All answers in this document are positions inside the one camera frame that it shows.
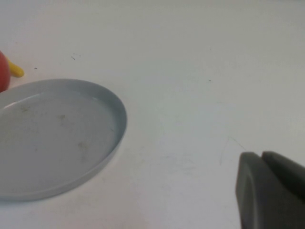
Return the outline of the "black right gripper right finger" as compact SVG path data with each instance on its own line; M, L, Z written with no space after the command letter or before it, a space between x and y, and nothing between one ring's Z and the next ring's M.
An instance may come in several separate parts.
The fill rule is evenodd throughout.
M289 192L305 201L305 167L271 151L263 152L262 160Z

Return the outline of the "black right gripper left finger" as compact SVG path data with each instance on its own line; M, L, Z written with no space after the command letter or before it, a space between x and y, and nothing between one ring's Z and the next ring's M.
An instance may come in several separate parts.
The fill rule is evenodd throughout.
M240 155L235 193L243 229L305 227L305 202L287 190L262 156Z

